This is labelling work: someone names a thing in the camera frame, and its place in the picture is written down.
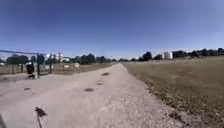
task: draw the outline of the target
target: dirt road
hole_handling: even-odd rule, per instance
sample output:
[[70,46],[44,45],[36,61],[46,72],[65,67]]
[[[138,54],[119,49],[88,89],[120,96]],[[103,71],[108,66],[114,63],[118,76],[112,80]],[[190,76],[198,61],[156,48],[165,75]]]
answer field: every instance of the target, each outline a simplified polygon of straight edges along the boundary
[[43,128],[181,127],[169,117],[171,109],[146,88],[117,64],[72,76],[1,84],[0,111],[8,128],[39,128],[35,107],[47,113],[41,119]]

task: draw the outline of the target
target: pole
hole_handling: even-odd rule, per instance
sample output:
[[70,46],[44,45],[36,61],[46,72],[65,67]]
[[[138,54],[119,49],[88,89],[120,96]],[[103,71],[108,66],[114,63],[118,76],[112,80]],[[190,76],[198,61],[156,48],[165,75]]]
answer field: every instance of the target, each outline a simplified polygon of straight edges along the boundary
[[3,118],[2,118],[1,113],[0,113],[0,128],[7,128],[5,122],[4,122]]
[[42,128],[42,125],[41,125],[40,118],[39,118],[38,114],[37,114],[37,122],[39,124],[39,127]]
[[40,58],[39,58],[39,53],[37,53],[37,78],[40,78]]
[[52,54],[50,54],[49,60],[50,60],[50,70],[49,70],[49,74],[51,74],[52,73]]

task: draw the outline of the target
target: sky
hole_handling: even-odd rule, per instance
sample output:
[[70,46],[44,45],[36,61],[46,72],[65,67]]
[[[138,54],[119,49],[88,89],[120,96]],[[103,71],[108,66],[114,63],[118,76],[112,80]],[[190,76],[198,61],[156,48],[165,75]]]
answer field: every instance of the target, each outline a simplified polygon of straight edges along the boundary
[[1,0],[0,49],[115,58],[224,47],[223,0]]

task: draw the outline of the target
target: tree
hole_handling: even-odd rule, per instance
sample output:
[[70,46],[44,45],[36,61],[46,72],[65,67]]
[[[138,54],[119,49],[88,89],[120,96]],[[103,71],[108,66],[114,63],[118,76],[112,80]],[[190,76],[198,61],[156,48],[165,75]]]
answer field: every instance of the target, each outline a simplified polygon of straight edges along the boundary
[[11,57],[7,58],[7,64],[26,64],[29,62],[29,59],[27,56],[24,55],[17,55],[13,54]]
[[111,61],[112,61],[112,62],[117,62],[117,60],[116,60],[115,58],[113,58]]
[[104,63],[104,62],[106,62],[106,58],[105,58],[105,56],[96,57],[96,61],[98,63]]
[[153,58],[153,60],[162,60],[162,59],[163,59],[163,55],[161,54],[158,54]]
[[187,52],[179,50],[179,51],[173,51],[173,58],[183,58],[187,56]]
[[207,49],[202,49],[202,56],[210,56],[210,52]]
[[124,59],[124,58],[119,59],[119,62],[128,62],[128,61],[129,61],[128,59]]
[[0,58],[0,63],[5,63],[5,61]]
[[96,58],[93,54],[89,54],[86,56],[86,61],[87,61],[87,64],[92,64],[92,63],[95,63],[96,62]]
[[142,57],[139,57],[139,58],[138,58],[138,61],[140,61],[140,62],[141,62],[141,61],[144,61],[144,60],[143,60],[143,58],[142,58]]
[[31,62],[36,62],[37,61],[36,56],[31,56],[30,61]]
[[80,56],[76,56],[74,58],[75,63],[81,63],[81,57]]
[[223,48],[218,48],[218,53],[219,53],[219,55],[224,55],[224,49]]
[[137,61],[137,60],[136,60],[135,58],[132,58],[131,61],[132,61],[132,62],[135,62],[135,61]]
[[44,55],[43,55],[43,54],[39,54],[39,55],[37,56],[37,61],[38,61],[39,64],[43,64],[44,61],[45,61],[45,57],[44,57]]
[[146,52],[145,54],[143,54],[142,55],[142,59],[143,59],[143,61],[149,61],[149,60],[151,60],[152,59],[152,54],[151,54],[151,52]]
[[218,55],[218,51],[217,50],[209,49],[208,51],[209,51],[211,56],[217,56]]

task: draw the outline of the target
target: pothole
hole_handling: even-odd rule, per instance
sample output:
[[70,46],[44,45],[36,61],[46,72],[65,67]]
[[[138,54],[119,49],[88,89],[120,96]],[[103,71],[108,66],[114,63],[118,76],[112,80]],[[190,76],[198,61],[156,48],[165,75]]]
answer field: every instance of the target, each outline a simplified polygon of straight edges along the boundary
[[93,91],[95,91],[95,90],[92,89],[92,88],[86,88],[84,91],[86,91],[86,92],[93,92]]
[[105,73],[101,74],[101,76],[108,76],[108,75],[110,75],[109,72],[105,72]]

